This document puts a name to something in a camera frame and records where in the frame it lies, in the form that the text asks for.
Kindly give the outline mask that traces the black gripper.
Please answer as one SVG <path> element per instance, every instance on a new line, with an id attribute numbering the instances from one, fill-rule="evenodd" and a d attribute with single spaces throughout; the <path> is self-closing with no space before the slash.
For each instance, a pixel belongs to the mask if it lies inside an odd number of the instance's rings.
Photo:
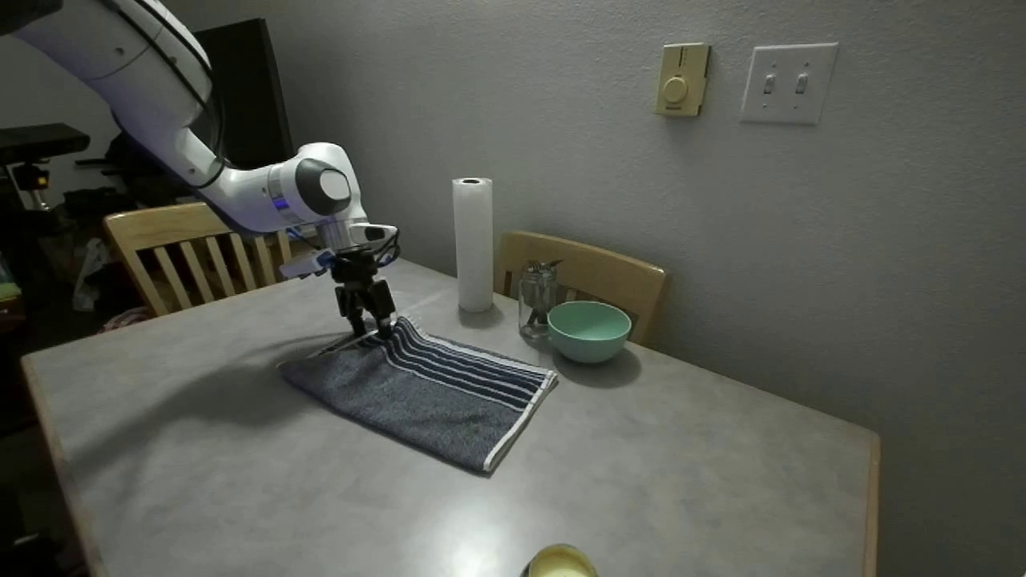
<path id="1" fill-rule="evenodd" d="M 363 313 L 378 319 L 378 334 L 395 335 L 397 316 L 388 283 L 378 276 L 378 259 L 368 252 L 338 252 L 332 262 L 338 302 L 349 335 L 367 335 Z"/>

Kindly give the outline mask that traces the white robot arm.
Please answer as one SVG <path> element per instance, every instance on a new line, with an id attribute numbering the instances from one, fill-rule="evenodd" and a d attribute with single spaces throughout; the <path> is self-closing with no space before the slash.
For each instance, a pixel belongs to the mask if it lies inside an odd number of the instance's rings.
<path id="1" fill-rule="evenodd" d="M 116 124 L 229 226 L 313 226 L 321 248 L 288 273 L 332 273 L 338 309 L 356 334 L 395 334 L 395 298 L 378 268 L 397 257 L 397 226 L 367 214 L 349 153 L 308 140 L 287 160 L 234 167 L 202 135 L 215 64 L 161 0 L 0 0 L 0 33 L 84 80 Z"/>

